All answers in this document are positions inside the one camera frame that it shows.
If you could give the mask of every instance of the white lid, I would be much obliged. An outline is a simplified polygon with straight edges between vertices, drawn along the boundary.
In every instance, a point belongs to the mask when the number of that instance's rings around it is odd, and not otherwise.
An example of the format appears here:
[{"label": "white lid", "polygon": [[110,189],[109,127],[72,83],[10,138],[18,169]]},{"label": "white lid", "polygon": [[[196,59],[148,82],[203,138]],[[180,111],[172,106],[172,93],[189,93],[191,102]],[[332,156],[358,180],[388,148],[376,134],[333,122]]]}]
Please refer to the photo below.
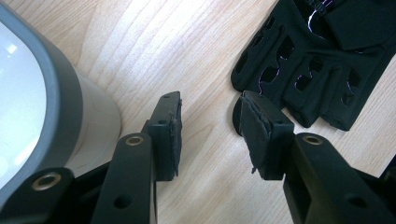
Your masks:
[{"label": "white lid", "polygon": [[46,87],[35,56],[0,22],[0,189],[35,149],[46,106]]}]

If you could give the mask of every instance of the round hole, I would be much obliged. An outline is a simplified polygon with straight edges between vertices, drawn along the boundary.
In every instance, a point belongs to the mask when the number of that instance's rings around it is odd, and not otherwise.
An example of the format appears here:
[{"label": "round hole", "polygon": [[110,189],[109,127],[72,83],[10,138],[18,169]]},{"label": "round hole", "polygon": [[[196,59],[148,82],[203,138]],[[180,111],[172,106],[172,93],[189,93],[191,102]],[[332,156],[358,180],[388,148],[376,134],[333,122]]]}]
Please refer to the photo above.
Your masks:
[{"label": "round hole", "polygon": [[315,136],[304,136],[304,141],[311,144],[311,145],[321,145],[323,141],[320,138],[317,138]]},{"label": "round hole", "polygon": [[118,209],[123,209],[131,205],[132,197],[129,195],[120,195],[114,200],[114,206]]},{"label": "round hole", "polygon": [[352,205],[359,207],[359,208],[366,208],[367,202],[364,199],[357,195],[349,195],[346,197],[346,200],[351,203]]},{"label": "round hole", "polygon": [[133,136],[126,140],[126,144],[133,147],[133,146],[137,146],[137,145],[141,144],[144,141],[145,141],[145,139],[140,136]]},{"label": "round hole", "polygon": [[50,189],[57,185],[61,179],[62,176],[54,172],[42,175],[33,182],[32,188],[37,191]]}]

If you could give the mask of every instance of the black glove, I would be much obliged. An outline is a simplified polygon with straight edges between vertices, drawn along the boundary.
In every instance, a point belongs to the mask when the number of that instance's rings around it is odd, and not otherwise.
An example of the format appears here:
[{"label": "black glove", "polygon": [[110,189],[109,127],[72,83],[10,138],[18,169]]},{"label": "black glove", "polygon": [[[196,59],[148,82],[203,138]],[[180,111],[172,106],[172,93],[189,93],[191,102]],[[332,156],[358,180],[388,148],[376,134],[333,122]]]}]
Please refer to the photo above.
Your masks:
[{"label": "black glove", "polygon": [[395,0],[279,0],[231,80],[348,131],[396,52]]}]

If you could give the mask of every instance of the wood grain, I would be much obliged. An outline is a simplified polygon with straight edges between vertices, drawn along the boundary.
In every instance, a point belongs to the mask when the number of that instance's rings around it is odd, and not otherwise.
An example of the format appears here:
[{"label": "wood grain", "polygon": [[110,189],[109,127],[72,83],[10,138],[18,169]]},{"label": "wood grain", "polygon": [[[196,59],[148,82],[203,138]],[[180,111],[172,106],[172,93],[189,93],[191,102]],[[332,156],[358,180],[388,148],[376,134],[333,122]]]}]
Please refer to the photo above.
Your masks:
[{"label": "wood grain", "polygon": [[[291,223],[282,183],[250,173],[231,123],[231,70],[274,0],[5,2],[116,101],[121,135],[181,91],[180,174],[158,185],[159,223]],[[325,136],[352,166],[380,175],[395,153],[395,70],[393,59],[350,132],[323,120],[295,131]]]}]

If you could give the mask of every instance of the black plastic part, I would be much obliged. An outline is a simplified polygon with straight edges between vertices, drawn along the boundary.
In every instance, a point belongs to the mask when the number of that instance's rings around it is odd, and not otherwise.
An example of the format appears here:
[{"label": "black plastic part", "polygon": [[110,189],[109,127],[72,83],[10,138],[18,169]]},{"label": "black plastic part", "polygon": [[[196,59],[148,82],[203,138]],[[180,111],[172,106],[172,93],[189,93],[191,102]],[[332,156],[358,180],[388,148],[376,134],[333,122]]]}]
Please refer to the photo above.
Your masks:
[{"label": "black plastic part", "polygon": [[260,176],[265,180],[283,179],[281,162],[293,139],[294,124],[265,96],[252,91],[244,91],[239,98],[233,122],[236,131],[244,136]]},{"label": "black plastic part", "polygon": [[70,216],[68,223],[91,223],[109,165],[110,162],[105,163],[76,178],[74,189],[78,194],[78,200],[72,206],[73,216]]},{"label": "black plastic part", "polygon": [[383,195],[384,201],[387,202],[389,210],[396,216],[396,167],[388,169],[384,181],[385,184],[383,186],[385,187],[382,189],[385,190],[381,190],[381,195]]},{"label": "black plastic part", "polygon": [[396,167],[396,155],[393,156],[392,160],[389,162],[387,168],[385,168],[384,172],[382,172],[381,178],[385,178],[388,170]]},{"label": "black plastic part", "polygon": [[122,137],[117,144],[92,223],[156,223],[151,138]]},{"label": "black plastic part", "polygon": [[153,140],[156,181],[171,181],[178,175],[181,152],[180,92],[163,95],[142,132]]},{"label": "black plastic part", "polygon": [[396,222],[331,143],[316,134],[295,136],[284,190],[294,223]]},{"label": "black plastic part", "polygon": [[3,207],[0,223],[66,223],[76,199],[73,181],[66,168],[31,175]]}]

